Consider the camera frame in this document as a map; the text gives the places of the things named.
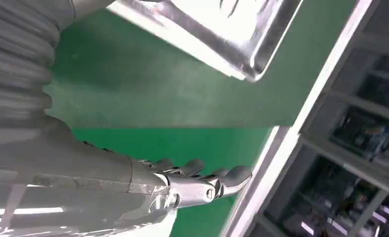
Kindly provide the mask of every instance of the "white edge trim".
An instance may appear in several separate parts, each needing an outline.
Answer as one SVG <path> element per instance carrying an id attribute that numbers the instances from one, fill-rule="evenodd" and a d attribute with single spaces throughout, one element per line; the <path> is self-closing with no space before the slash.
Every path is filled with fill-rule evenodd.
<path id="1" fill-rule="evenodd" d="M 274 141 L 274 139 L 276 137 L 276 134 L 279 131 L 279 128 L 280 128 L 279 126 L 276 126 L 270 132 L 270 135 L 267 138 L 267 141 L 264 144 L 263 149 L 260 152 L 259 158 L 257 159 L 257 162 L 254 165 L 253 177 L 250 180 L 250 182 L 248 183 L 248 185 L 237 196 L 236 201 L 235 201 L 235 203 L 234 203 L 234 205 L 232 207 L 231 214 L 228 217 L 228 219 L 227 219 L 227 221 L 226 221 L 226 223 L 224 225 L 224 228 L 221 231 L 220 236 L 223 236 L 223 237 L 227 236 L 229 228 L 230 228 L 231 220 L 233 220 L 235 218 L 235 215 L 240 211 L 239 209 L 240 209 L 241 202 L 244 200 L 246 194 L 251 190 L 251 184 L 253 183 L 253 180 L 256 178 L 257 172 L 259 171 L 261 165 L 263 164 L 264 158 L 266 157 L 267 153 L 269 152 L 269 149 L 272 146 L 272 142 Z M 257 209 L 260 208 L 261 203 L 256 203 L 256 204 L 258 204 Z M 244 215 L 241 218 L 245 219 L 245 218 L 248 218 L 248 216 Z M 251 222 L 251 220 L 248 220 L 248 219 L 247 220 L 242 220 L 242 221 L 239 220 L 238 222 L 241 222 L 241 223 L 243 223 L 243 222 Z"/>
<path id="2" fill-rule="evenodd" d="M 321 72 L 319 73 L 318 78 L 316 79 L 315 84 L 313 85 L 304 105 L 302 106 L 302 109 L 299 112 L 299 115 L 297 116 L 295 123 L 287 132 L 279 149 L 274 155 L 274 158 L 270 163 L 267 172 L 262 177 L 262 180 L 259 183 L 256 192 L 253 193 L 249 205 L 244 210 L 241 218 L 239 218 L 238 220 L 234 220 L 234 219 L 227 220 L 227 224 L 225 225 L 225 228 L 221 231 L 220 236 L 239 237 L 239 236 L 243 236 L 247 231 L 251 221 L 253 220 L 254 216 L 257 214 L 257 211 L 260 209 L 261 204 L 265 200 L 266 196 L 269 194 L 273 184 L 275 183 L 277 177 L 279 176 L 279 173 L 282 171 L 290 154 L 295 148 L 298 142 L 299 131 L 302 125 L 304 124 L 306 118 L 311 112 L 313 105 L 315 104 L 318 96 L 322 92 L 328 79 L 330 78 L 330 75 L 335 69 L 337 62 L 340 60 L 343 52 L 345 51 L 345 48 L 350 42 L 351 37 L 355 33 L 359 23 L 363 19 L 363 16 L 365 15 L 371 3 L 372 0 L 360 0 L 357 3 L 355 9 L 353 10 L 353 13 L 351 14 L 339 38 L 337 39 L 333 49 L 331 50 L 327 60 L 325 61 L 325 64 Z M 265 144 L 265 147 L 269 147 L 268 143 L 271 142 L 272 141 L 269 139 Z M 236 211 L 239 211 L 237 206 L 233 208 L 233 211 L 230 214 L 230 218 L 234 216 L 234 212 Z M 234 226 L 232 233 L 228 233 L 230 226 Z"/>

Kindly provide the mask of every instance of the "silver robotic hand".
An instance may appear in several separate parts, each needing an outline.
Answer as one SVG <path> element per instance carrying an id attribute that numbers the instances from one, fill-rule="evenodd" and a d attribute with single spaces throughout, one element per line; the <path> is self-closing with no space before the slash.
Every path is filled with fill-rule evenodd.
<path id="1" fill-rule="evenodd" d="M 237 166 L 231 171 L 219 169 L 210 175 L 198 175 L 203 161 L 194 159 L 182 167 L 174 166 L 170 159 L 157 163 L 140 161 L 170 187 L 171 206 L 174 208 L 202 205 L 215 199 L 239 192 L 251 179 L 248 167 Z"/>

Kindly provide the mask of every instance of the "gray protective sleeve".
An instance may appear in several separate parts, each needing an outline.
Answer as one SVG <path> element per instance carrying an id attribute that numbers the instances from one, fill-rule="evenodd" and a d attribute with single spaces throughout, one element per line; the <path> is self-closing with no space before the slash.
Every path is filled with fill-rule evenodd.
<path id="1" fill-rule="evenodd" d="M 42 88 L 51 82 L 49 66 L 55 59 L 60 32 L 77 14 L 82 17 L 109 1 L 89 0 L 88 3 L 0 0 L 0 169 L 17 171 L 26 180 L 28 175 L 41 173 L 163 186 L 138 161 L 77 141 L 63 122 L 44 112 L 52 102 Z M 34 203 L 39 203 L 37 196 L 32 195 Z M 120 213 L 138 210 L 152 201 L 143 194 L 129 193 L 112 200 L 104 210 L 112 210 L 119 217 Z M 77 201 L 78 206 L 91 204 L 98 205 L 98 201 L 85 196 Z M 89 218 L 94 219 L 90 217 L 94 214 L 90 211 Z M 78 221 L 78 218 L 63 218 Z M 129 224 L 153 222 L 158 216 L 147 219 L 142 215 L 137 219 Z M 79 222 L 97 229 L 95 220 Z"/>

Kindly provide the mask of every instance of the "green surface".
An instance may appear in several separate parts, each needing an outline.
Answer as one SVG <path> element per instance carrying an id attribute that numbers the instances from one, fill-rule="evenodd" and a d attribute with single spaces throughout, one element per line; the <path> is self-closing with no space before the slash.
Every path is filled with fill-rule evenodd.
<path id="1" fill-rule="evenodd" d="M 228 78 L 107 11 L 62 34 L 47 91 L 72 127 L 291 125 L 352 0 L 304 0 L 264 77 Z"/>
<path id="2" fill-rule="evenodd" d="M 220 167 L 253 165 L 268 129 L 75 129 L 80 140 L 108 148 L 136 159 L 171 158 L 176 165 L 200 158 L 204 173 Z M 231 210 L 234 198 L 209 205 L 181 209 L 173 227 L 173 237 L 216 237 Z"/>
<path id="3" fill-rule="evenodd" d="M 304 0 L 264 78 L 228 78 L 101 11 L 68 28 L 54 65 L 50 114 L 76 136 L 137 159 L 201 158 L 210 172 L 251 165 L 268 133 L 291 125 L 351 12 L 352 0 Z M 125 127 L 260 129 L 122 129 Z M 215 237 L 233 203 L 182 209 L 174 237 Z"/>

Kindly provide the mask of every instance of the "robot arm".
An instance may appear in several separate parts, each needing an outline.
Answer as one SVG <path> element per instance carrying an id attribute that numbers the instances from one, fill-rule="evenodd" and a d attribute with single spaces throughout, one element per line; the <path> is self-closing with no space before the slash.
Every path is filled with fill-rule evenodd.
<path id="1" fill-rule="evenodd" d="M 77 141 L 44 109 L 60 32 L 112 0 L 0 0 L 0 234 L 100 236 L 170 208 L 238 192 L 246 167 L 199 176 L 200 161 L 137 161 Z"/>

